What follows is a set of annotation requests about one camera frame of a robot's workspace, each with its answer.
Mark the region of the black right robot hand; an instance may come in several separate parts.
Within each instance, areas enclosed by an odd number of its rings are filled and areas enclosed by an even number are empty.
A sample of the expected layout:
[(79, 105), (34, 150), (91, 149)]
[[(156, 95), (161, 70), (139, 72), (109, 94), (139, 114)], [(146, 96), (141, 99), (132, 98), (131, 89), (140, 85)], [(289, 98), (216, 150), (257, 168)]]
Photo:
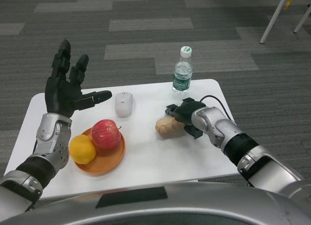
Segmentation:
[(182, 101), (183, 102), (180, 106), (175, 104), (166, 106), (165, 113), (174, 117), (177, 122), (184, 124), (184, 130), (194, 137), (194, 139), (197, 139), (203, 135), (203, 132), (192, 124), (191, 116), (193, 112), (206, 105), (200, 101), (195, 101), (190, 97), (185, 98)]

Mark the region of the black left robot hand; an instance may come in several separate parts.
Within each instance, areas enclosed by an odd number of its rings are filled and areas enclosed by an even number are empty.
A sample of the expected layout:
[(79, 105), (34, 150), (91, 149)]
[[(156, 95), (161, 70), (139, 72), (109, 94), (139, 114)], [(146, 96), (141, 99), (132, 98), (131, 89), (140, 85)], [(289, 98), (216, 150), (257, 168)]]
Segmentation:
[(71, 45), (63, 40), (52, 62), (52, 74), (45, 87), (47, 112), (70, 118), (74, 111), (94, 107), (109, 100), (109, 90), (83, 94), (81, 84), (89, 63), (89, 56), (83, 54), (74, 67), (70, 67)]

